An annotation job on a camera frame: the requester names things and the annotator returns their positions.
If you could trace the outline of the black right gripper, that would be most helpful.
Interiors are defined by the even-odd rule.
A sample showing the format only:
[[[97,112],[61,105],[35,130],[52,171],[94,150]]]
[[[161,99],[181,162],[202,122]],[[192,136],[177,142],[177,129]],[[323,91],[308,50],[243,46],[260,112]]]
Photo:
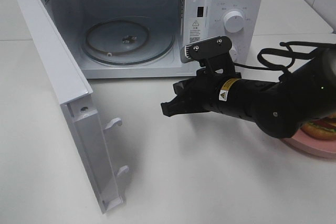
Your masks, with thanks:
[[[179,114],[204,112],[219,113],[218,96],[220,85],[230,78],[241,78],[239,72],[213,76],[202,68],[196,76],[173,84],[176,97],[170,102],[161,103],[162,113],[172,117]]]

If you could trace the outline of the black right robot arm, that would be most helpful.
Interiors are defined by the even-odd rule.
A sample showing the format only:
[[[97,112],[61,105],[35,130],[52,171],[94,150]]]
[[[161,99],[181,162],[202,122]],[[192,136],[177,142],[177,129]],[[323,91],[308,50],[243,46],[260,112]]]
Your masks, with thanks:
[[[335,49],[317,48],[314,56],[279,82],[213,76],[199,70],[195,77],[173,85],[176,97],[161,104],[166,116],[216,112],[254,122],[275,138],[292,137],[306,122],[335,113]]]

